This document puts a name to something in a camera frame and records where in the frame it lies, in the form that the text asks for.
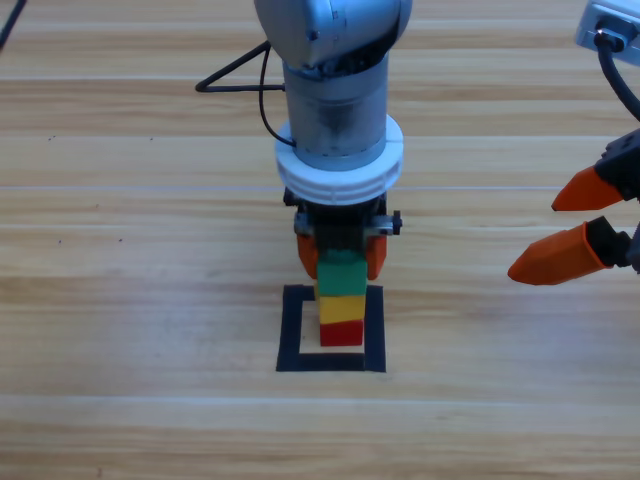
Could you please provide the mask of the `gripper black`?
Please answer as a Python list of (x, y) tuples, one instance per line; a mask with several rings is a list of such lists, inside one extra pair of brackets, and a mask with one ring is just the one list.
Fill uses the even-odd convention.
[[(554, 199), (554, 211), (596, 211), (639, 200), (639, 130), (610, 142), (597, 163), (576, 173)], [(631, 237), (598, 217), (529, 245), (508, 277), (534, 286), (559, 285), (613, 267), (631, 265)]]
[(318, 249), (366, 247), (367, 278), (376, 280), (386, 260), (387, 236), (399, 235), (403, 227), (399, 210), (387, 213), (386, 193), (363, 203), (336, 206), (304, 200), (286, 188), (283, 201), (297, 208), (294, 232), (298, 255), (310, 278), (317, 277)]

